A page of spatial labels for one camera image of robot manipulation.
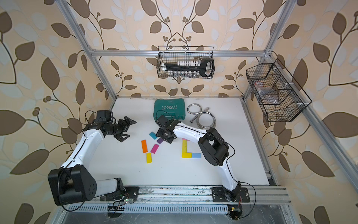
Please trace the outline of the magenta block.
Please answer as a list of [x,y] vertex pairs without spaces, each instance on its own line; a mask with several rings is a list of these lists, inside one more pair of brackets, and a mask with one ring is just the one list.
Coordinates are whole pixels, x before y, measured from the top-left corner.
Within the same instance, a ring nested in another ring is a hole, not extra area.
[[151,153],[155,154],[157,152],[158,148],[159,148],[159,144],[154,144],[154,146],[151,149]]

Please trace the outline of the long yellow-green block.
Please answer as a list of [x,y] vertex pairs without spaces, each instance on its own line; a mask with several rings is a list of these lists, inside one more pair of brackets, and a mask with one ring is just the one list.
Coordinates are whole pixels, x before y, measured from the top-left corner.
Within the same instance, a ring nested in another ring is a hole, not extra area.
[[182,154],[187,153],[187,140],[182,141]]

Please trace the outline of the light blue block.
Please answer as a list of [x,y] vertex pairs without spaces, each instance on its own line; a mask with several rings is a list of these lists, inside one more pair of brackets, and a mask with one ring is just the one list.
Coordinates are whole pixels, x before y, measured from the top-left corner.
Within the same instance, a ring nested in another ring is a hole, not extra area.
[[191,154],[191,158],[193,158],[193,159],[200,159],[200,158],[201,158],[201,153],[192,153],[192,154]]

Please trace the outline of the purple block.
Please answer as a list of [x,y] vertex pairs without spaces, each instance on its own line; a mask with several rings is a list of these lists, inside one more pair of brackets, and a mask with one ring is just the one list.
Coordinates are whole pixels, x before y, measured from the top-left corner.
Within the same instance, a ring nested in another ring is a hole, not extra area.
[[157,140],[157,143],[158,143],[158,144],[161,144],[163,141],[164,141],[164,140],[163,140],[162,138],[159,138],[159,139]]

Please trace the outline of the short yellow block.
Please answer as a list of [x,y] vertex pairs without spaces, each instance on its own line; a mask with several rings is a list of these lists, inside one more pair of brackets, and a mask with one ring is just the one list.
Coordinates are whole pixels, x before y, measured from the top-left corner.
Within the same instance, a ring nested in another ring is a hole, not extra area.
[[182,153],[182,158],[192,158],[192,153],[183,152]]

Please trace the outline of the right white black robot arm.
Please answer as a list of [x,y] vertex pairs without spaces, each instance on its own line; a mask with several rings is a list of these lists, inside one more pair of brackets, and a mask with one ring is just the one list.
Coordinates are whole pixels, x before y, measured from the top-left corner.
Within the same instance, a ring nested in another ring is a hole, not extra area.
[[204,158],[213,166],[219,167],[222,179],[222,188],[228,201],[235,202],[239,199],[241,183],[235,180],[231,165],[228,162],[229,144],[215,128],[208,130],[187,126],[179,120],[167,119],[160,116],[156,120],[159,130],[156,136],[171,144],[176,138],[186,139],[197,143]]

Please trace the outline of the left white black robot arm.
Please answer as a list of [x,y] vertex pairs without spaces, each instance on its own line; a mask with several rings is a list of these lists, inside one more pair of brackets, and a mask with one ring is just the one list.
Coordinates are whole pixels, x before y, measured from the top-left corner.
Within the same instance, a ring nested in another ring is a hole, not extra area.
[[48,175],[48,182],[54,202],[57,206],[84,203],[96,197],[104,196],[107,200],[122,201],[129,195],[120,178],[97,181],[88,171],[90,162],[107,135],[124,142],[126,134],[136,121],[125,116],[115,120],[113,117],[101,116],[84,128],[83,136],[71,156],[58,169]]

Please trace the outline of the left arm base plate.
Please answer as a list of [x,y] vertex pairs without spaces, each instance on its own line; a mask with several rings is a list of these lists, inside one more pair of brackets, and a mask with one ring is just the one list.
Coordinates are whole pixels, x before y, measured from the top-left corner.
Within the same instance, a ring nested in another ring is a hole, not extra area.
[[113,193],[100,197],[100,201],[128,202],[134,203],[139,196],[138,186],[126,186]]

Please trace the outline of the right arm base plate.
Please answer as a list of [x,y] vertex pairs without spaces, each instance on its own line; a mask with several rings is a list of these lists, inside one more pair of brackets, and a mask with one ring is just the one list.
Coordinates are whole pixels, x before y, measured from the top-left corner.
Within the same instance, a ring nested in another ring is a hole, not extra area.
[[213,202],[215,203],[239,203],[239,200],[241,200],[242,203],[249,203],[251,201],[247,188],[229,191],[224,187],[212,187],[211,191]]

